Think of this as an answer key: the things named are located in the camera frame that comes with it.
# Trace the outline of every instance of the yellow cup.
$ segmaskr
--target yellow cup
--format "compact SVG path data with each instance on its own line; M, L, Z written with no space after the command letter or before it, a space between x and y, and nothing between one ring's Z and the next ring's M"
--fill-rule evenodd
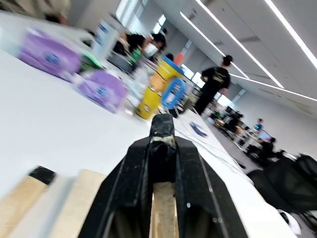
M152 76L150 84L145 89L143 99L136 108L136 114L149 119L161 104L162 94L170 84L172 78L182 78L183 70L167 57L162 57L156 73Z

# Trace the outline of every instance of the purple tissue box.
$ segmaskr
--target purple tissue box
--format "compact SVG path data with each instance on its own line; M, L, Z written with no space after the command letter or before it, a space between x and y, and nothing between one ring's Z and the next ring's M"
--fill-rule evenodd
M79 71L80 56L40 30L29 30L19 59L49 74L71 81Z
M120 79L103 70L90 71L78 89L83 95L112 113L117 112L128 93Z

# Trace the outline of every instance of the fluorescent light strip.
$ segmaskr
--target fluorescent light strip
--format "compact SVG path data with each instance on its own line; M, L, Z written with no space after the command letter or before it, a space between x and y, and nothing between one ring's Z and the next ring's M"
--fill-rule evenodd
M291 34L291 36L294 38L297 44L300 46L302 51L306 54L308 59L313 63L313 65L317 69L316 57L311 52L311 50L306 46L305 42L301 39L301 37L297 34L297 32L293 29L291 24L288 23L286 18L282 15L282 13L278 10L278 8L274 5L274 3L271 0L264 0L264 1L271 8L271 10L277 16L277 18L282 22L282 24L285 26L285 28L288 30L288 32Z
M276 83L280 88L284 88L283 85L234 37L234 35L216 18L215 15L200 1L196 2L208 13L208 15L243 49L245 53Z
M204 37L204 39L211 44L222 56L225 56L225 54L213 43L211 42L210 39L207 38L207 36L204 35L204 33L198 29L198 27L191 22L191 20L189 20L181 11L179 12L180 15L202 36ZM249 78L237 65L235 65L234 63L232 63L232 65L246 78Z
M258 82L258 81L255 81L255 80L252 80L252 79L249 79L249 78L244 78L244 77L241 77L239 75L232 74L232 73L230 73L230 75L233 76L233 77L236 77L236 78L241 78L241 79L253 82L253 83L264 85L266 87L275 88L277 90L280 90L280 91L283 91L283 92L286 92L286 93L290 93L290 94L293 94L293 95L296 95L296 96L299 96L299 97L306 98L306 99L309 99L309 100L317 102L317 99L315 99L315 98L311 98L311 97L308 97L308 96L305 96L305 95L302 95L302 94L299 94L299 93L294 93L294 92L286 90L284 88L275 87L275 86L272 86L272 85L269 85L269 84L266 84L266 83L262 83L262 82Z

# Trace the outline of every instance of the gray floor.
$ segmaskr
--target gray floor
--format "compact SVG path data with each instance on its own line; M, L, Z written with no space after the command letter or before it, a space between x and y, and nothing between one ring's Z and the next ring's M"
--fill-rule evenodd
M204 118L209 129L216 136L218 141L222 144L225 150L231 155L239 164L245 166L244 173L249 173L253 170L259 169L259 167L254 164L229 138L224 136L217 128L213 126L213 120L210 118ZM298 238L314 238L313 233L307 227L307 225L301 220L300 217L294 215L295 219L300 224L302 235L298 236Z
M259 169L228 137L224 136L217 128L213 126L213 120L205 119L205 122L221 145L225 148L229 155L231 155L239 164L245 166L244 172L247 174L253 170Z

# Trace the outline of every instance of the desk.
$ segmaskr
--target desk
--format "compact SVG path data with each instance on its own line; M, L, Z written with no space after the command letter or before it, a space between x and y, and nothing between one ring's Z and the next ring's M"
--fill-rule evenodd
M1 50L0 65L0 199L37 164L57 172L53 186L11 236L44 238L77 173L89 169L109 174L130 144L149 135L151 122L129 110L111 114L82 97L71 84ZM189 122L198 123L209 132L202 140L235 166L198 115L188 111L180 119L174 119L176 135L194 140ZM227 185L250 238L296 237L251 183L207 149L198 146L198 150Z
M242 138L243 135L239 135L237 136L233 143L242 151L245 151L247 149L247 147L251 144L253 144L254 142L258 143L258 138L255 137L254 135L250 134L249 132L244 130L244 134L246 134L248 136L247 141L244 143L243 146L239 145L239 140Z

